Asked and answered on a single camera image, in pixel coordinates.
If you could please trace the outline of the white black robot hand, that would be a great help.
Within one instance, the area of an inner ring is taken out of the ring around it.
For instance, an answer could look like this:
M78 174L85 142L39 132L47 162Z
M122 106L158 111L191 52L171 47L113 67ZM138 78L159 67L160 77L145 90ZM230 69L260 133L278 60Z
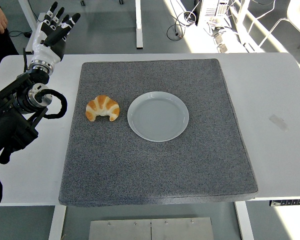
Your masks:
M44 15L32 43L32 62L42 61L52 67L63 59L67 37L81 17L80 13L64 15L64 11L55 1Z

